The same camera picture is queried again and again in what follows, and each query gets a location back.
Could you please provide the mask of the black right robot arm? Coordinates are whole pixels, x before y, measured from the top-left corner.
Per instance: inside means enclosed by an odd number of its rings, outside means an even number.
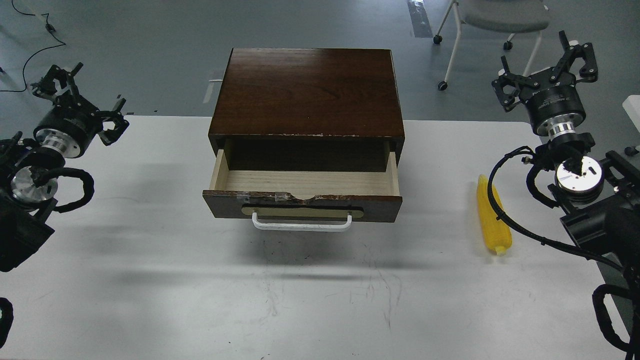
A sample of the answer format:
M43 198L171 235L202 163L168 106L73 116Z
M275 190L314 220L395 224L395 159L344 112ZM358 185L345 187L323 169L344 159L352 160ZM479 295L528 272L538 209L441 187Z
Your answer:
M510 112L523 104L532 131L547 137L531 149L521 146L506 153L487 178L487 201L497 220L544 246L608 265L625 285L602 284L592 294L596 320L603 337L624 351L628 360L639 358L639 170L611 150L605 158L589 156L595 145L589 132L578 133L586 119L576 89L598 80L594 46L558 38L563 55L557 64L530 75L512 73L505 56L502 73L492 81L501 107ZM522 156L531 169L526 187L549 208L560 208L563 228L573 241L561 243L524 228L510 218L493 192L493 180L509 159Z

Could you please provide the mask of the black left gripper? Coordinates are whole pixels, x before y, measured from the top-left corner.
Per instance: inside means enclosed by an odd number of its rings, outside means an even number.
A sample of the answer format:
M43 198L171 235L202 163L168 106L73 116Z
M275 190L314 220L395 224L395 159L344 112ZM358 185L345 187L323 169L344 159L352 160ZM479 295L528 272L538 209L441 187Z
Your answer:
M35 127L33 136L43 145L50 135L63 139L64 158L82 157L96 135L103 145L110 146L130 125L122 114L125 98L119 98L110 111L96 112L100 120L84 113L90 111L90 102L80 94L74 80L82 67L83 63L78 63L72 70L66 70L53 64L41 80L30 85L32 95L50 101L54 107ZM114 128L103 129L103 123L109 122Z

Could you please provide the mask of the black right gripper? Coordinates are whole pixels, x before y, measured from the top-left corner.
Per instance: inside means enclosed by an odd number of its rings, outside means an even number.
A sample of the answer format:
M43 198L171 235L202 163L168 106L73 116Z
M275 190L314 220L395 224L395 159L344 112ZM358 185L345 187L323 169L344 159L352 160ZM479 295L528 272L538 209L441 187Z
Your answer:
M576 40L569 40L564 30L558 32L558 38L564 52L551 68L549 82L553 86L537 89L536 80L512 73L505 55L500 57L502 73L492 81L492 88L503 110L512 111L521 100L532 131L541 137L550 135L553 124L570 121L574 126L579 126L583 123L586 112L576 84L591 84L599 77L592 43L580 44ZM583 66L574 74L571 70L576 60L583 60Z

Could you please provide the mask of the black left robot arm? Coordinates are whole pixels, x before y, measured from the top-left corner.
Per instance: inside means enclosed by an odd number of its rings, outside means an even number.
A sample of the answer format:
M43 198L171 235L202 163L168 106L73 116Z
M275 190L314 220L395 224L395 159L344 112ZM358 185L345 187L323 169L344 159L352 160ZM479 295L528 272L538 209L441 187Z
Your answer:
M125 98L102 111L80 94L72 70L53 64L32 93L52 108L39 121L32 137L16 132L1 141L0 151L0 269L10 272L34 255L54 233L46 221L52 212L65 214L89 203L94 178L85 170L66 166L82 157L94 137L114 144L130 126L122 114Z

